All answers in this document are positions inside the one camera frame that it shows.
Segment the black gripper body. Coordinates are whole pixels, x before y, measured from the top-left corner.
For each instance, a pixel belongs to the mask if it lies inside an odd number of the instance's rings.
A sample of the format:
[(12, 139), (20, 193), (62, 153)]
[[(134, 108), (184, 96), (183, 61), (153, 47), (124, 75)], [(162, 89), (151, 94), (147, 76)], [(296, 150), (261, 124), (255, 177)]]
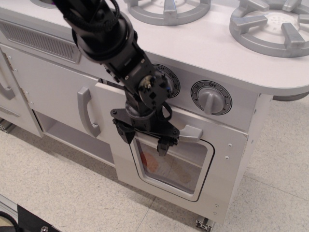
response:
[(158, 111), (149, 111), (145, 116), (130, 109), (127, 104), (124, 109), (112, 109), (113, 123), (122, 121), (130, 125), (136, 132), (160, 139), (162, 137), (176, 138), (179, 140), (180, 131), (169, 120), (172, 117), (172, 109), (165, 102)]

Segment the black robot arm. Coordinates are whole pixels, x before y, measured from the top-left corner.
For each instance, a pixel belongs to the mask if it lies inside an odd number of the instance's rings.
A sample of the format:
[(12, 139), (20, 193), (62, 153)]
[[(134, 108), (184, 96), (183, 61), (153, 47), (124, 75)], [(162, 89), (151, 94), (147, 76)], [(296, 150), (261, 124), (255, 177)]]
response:
[(137, 33), (130, 20), (104, 0), (56, 0), (55, 5), (72, 28), (72, 37), (81, 53), (102, 64), (124, 86), (126, 106), (113, 109), (111, 116), (119, 135), (131, 143), (141, 132), (158, 139), (159, 155), (176, 145), (180, 132), (163, 110), (171, 112), (171, 97), (166, 76), (156, 70), (138, 46)]

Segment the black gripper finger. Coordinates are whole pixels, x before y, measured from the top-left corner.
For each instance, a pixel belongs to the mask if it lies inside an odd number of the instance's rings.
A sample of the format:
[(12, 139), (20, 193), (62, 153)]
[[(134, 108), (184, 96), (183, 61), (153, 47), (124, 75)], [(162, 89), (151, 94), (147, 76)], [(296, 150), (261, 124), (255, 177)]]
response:
[(122, 121), (115, 122), (118, 134), (124, 140), (125, 143), (131, 144), (133, 138), (135, 137), (135, 130), (128, 124)]
[(162, 137), (158, 140), (157, 151), (159, 156), (163, 157), (167, 154), (169, 147), (178, 144), (178, 139), (170, 137)]

